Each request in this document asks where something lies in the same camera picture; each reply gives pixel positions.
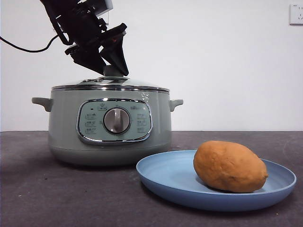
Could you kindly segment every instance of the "white wall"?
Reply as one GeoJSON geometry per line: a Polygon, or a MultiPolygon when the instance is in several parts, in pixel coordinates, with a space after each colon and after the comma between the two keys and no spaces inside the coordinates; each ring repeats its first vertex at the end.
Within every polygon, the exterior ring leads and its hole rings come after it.
{"type": "MultiPolygon", "coordinates": [[[[110,27],[128,26],[133,79],[171,90],[184,105],[173,130],[303,130],[303,26],[289,4],[303,0],[113,0],[110,27]]],[[[2,0],[1,36],[29,49],[55,35],[39,0],[2,0]]],[[[99,75],[66,56],[57,39],[43,53],[1,44],[1,130],[47,130],[31,97],[99,75]]]]}

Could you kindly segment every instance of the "silver knob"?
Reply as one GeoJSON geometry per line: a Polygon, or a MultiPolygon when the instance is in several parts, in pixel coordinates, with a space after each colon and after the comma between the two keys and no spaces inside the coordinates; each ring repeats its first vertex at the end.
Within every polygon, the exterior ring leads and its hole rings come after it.
{"type": "Polygon", "coordinates": [[[122,133],[129,125],[129,115],[121,108],[114,108],[107,111],[104,116],[104,126],[112,133],[122,133]]]}

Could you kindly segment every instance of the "chrome trim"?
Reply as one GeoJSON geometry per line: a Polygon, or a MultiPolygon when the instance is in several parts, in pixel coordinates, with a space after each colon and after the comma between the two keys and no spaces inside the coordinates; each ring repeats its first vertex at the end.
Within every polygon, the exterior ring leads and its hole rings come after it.
{"type": "Polygon", "coordinates": [[[141,89],[129,89],[129,88],[109,88],[109,87],[100,87],[100,88],[60,88],[52,90],[54,91],[141,91],[141,92],[156,92],[156,93],[163,93],[168,94],[169,92],[166,91],[156,91],[156,90],[141,90],[141,89]]]}
{"type": "Polygon", "coordinates": [[[127,98],[101,98],[101,99],[89,99],[86,100],[85,102],[83,102],[78,110],[78,116],[77,116],[77,125],[76,125],[76,131],[78,133],[79,138],[81,139],[82,142],[88,143],[88,144],[92,144],[92,145],[121,145],[124,143],[129,143],[129,142],[139,142],[139,141],[144,141],[147,138],[149,138],[151,131],[153,129],[153,122],[152,122],[152,112],[151,112],[151,108],[150,106],[142,100],[137,100],[137,99],[127,99],[127,98]],[[131,139],[131,140],[94,140],[91,138],[88,138],[86,136],[84,136],[81,132],[80,132],[80,113],[82,110],[82,107],[88,103],[88,102],[100,102],[100,101],[121,101],[121,102],[139,102],[139,103],[143,103],[147,106],[148,111],[149,111],[149,115],[150,115],[150,121],[151,121],[151,127],[149,129],[149,131],[147,132],[147,134],[145,136],[136,138],[136,139],[131,139]]]}
{"type": "Polygon", "coordinates": [[[163,91],[163,92],[169,92],[169,89],[163,88],[163,87],[150,87],[150,86],[132,86],[132,85],[111,85],[111,84],[104,84],[104,85],[98,85],[98,84],[77,84],[77,85],[62,85],[62,86],[55,86],[52,87],[52,90],[58,90],[58,89],[69,89],[69,90],[120,90],[120,89],[129,89],[131,91],[136,90],[149,90],[149,91],[163,91]]]}

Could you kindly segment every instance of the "dark gray table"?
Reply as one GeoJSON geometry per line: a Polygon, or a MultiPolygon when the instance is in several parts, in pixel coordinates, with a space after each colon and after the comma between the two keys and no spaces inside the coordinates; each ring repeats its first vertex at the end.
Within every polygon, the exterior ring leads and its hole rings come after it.
{"type": "Polygon", "coordinates": [[[239,213],[195,210],[165,201],[139,180],[135,165],[82,167],[56,161],[47,132],[1,133],[3,227],[303,226],[303,132],[175,131],[170,150],[207,140],[248,146],[297,175],[294,191],[270,208],[239,213]]]}

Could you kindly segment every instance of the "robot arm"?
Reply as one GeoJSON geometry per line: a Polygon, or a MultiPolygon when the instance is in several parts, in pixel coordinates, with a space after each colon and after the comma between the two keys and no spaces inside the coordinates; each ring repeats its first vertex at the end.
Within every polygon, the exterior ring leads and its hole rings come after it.
{"type": "Polygon", "coordinates": [[[103,74],[105,59],[123,75],[128,75],[122,49],[127,26],[122,23],[107,30],[105,21],[97,17],[112,9],[111,0],[40,1],[61,41],[65,45],[75,43],[65,51],[75,63],[103,74]]]}

